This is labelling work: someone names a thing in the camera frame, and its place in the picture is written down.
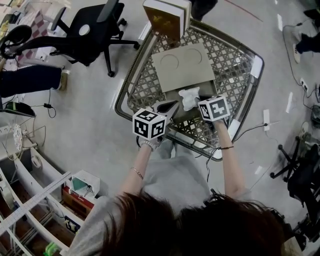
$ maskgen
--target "gray shirt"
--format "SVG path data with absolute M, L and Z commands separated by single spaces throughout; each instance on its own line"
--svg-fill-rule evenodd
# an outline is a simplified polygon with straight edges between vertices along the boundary
M 176 214 L 185 207 L 204 206 L 204 201 L 210 196 L 208 184 L 192 155 L 151 160 L 144 182 L 142 190 L 155 198 L 167 200 Z M 250 199 L 250 192 L 238 199 Z M 114 198 L 101 196 L 75 236 L 67 255 L 98 255 L 103 246 L 106 224 L 110 223 L 108 213 L 119 216 L 120 211 Z

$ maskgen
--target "chair armrest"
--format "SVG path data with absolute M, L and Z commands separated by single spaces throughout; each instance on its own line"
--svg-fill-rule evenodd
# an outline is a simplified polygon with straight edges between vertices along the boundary
M 61 10 L 58 12 L 58 14 L 55 16 L 54 21 L 52 22 L 51 30 L 55 31 L 57 27 L 59 26 L 59 21 L 61 21 L 62 15 L 64 15 L 66 11 L 66 7 L 61 8 Z
M 108 0 L 104 5 L 102 11 L 100 12 L 100 15 L 96 20 L 96 22 L 102 23 L 102 22 L 105 22 L 107 19 L 109 19 L 109 17 L 114 13 L 118 3 L 119 3 L 119 0 Z

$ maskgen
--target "chair seat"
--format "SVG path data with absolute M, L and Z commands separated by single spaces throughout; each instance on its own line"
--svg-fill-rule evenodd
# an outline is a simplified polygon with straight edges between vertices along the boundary
M 104 50 L 107 40 L 119 34 L 120 30 L 117 26 L 117 21 L 125 7 L 123 3 L 118 3 L 113 20 L 106 20 L 105 22 L 97 23 L 97 19 L 104 8 L 104 4 L 89 6 L 80 9 L 75 15 L 68 37 L 79 37 L 79 30 L 83 25 L 89 25 L 90 32 L 85 37 L 90 37 L 95 43 L 101 46 L 101 51 Z

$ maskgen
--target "checkered cloth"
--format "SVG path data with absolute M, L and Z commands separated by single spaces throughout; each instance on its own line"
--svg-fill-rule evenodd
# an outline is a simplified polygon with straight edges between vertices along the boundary
M 48 35 L 48 24 L 44 22 L 44 17 L 40 10 L 32 11 L 24 16 L 19 25 L 27 25 L 32 29 L 32 35 L 29 39 L 32 40 L 37 37 L 43 37 Z M 37 49 L 24 50 L 20 56 L 18 56 L 17 61 L 22 64 L 25 59 L 30 59 L 33 53 Z

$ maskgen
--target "lattice tabletop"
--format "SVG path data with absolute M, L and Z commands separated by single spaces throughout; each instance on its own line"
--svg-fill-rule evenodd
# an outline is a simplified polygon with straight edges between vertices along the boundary
M 127 106 L 133 112 L 151 106 L 157 101 L 164 101 L 166 95 L 161 90 L 152 55 L 175 47 L 197 43 L 203 43 L 205 47 L 215 75 L 214 83 L 217 94 L 223 94 L 226 97 L 231 118 L 236 119 L 242 125 L 258 88 L 263 61 L 259 69 L 255 64 L 256 54 L 254 52 L 226 34 L 194 20 L 180 42 L 177 43 L 172 43 L 166 36 L 158 35 L 152 30 L 149 32 L 123 82 L 116 101 L 116 112 L 132 120 L 132 114 L 122 110 L 125 98 L 127 98 Z M 217 134 L 212 132 L 200 116 L 199 113 L 197 117 L 180 123 L 172 122 L 169 125 L 171 129 L 191 138 L 193 142 L 171 135 L 168 137 L 209 157 L 210 149 L 218 147 L 219 140 Z

